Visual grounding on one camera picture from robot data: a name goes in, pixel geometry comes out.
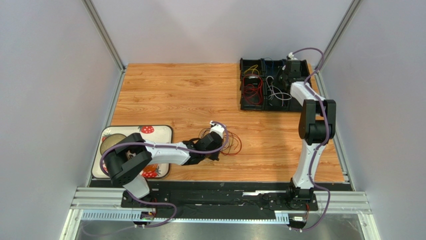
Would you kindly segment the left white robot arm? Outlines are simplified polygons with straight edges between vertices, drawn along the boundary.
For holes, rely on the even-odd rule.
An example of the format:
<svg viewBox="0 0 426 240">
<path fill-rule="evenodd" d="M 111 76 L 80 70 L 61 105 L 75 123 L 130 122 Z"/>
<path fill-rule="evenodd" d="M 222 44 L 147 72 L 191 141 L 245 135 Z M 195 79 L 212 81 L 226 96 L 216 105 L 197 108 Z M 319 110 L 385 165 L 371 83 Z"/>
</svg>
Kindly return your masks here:
<svg viewBox="0 0 426 240">
<path fill-rule="evenodd" d="M 130 196 L 141 200 L 151 191 L 141 175 L 146 166 L 197 165 L 206 158 L 216 161 L 228 140 L 228 135 L 210 132 L 202 138 L 158 144 L 133 133 L 108 148 L 101 155 L 99 167 L 114 187 L 123 187 Z"/>
</svg>

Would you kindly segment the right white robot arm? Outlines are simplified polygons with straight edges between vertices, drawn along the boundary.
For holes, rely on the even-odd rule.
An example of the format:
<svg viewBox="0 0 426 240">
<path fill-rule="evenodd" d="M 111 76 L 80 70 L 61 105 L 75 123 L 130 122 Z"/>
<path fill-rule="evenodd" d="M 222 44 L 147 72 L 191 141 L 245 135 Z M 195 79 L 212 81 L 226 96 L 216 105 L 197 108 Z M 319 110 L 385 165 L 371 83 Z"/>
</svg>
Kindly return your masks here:
<svg viewBox="0 0 426 240">
<path fill-rule="evenodd" d="M 280 77 L 290 96 L 301 105 L 298 134 L 302 140 L 299 163 L 286 191 L 285 204 L 299 209 L 314 199 L 315 175 L 320 157 L 336 132 L 334 100 L 317 93 L 309 83 L 310 76 L 302 80 L 301 60 L 287 59 Z"/>
</svg>

